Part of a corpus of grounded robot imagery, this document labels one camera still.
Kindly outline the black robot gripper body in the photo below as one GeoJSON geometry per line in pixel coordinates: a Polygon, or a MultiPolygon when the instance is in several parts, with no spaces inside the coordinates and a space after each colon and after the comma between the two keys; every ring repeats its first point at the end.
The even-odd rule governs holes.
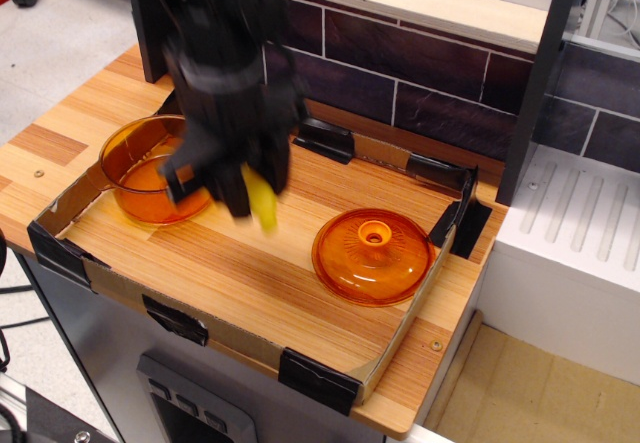
{"type": "Polygon", "coordinates": [[[216,162],[248,165],[257,172],[260,139],[280,133],[289,137],[308,117],[297,79],[201,90],[177,65],[170,67],[170,75],[186,123],[181,146],[160,169],[175,203],[201,189],[209,193],[208,169],[216,162]]]}

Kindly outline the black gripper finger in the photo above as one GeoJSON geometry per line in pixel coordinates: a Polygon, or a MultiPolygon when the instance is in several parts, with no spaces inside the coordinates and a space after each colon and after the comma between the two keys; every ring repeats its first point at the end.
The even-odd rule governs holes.
{"type": "Polygon", "coordinates": [[[290,146],[287,133],[262,137],[257,172],[266,180],[275,194],[281,194],[289,176],[290,146]]]}
{"type": "Polygon", "coordinates": [[[216,162],[208,169],[207,189],[218,202],[223,203],[234,218],[251,214],[249,196],[241,165],[234,162],[216,162]]]}

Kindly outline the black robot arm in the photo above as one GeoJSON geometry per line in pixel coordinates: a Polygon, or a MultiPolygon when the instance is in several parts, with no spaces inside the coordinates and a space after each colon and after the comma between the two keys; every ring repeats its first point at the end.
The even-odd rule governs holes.
{"type": "Polygon", "coordinates": [[[289,134],[309,115],[281,44],[284,0],[159,0],[174,25],[163,54],[185,117],[183,143],[161,169],[179,203],[205,189],[235,218],[250,215],[242,169],[274,194],[287,185],[289,134]]]}

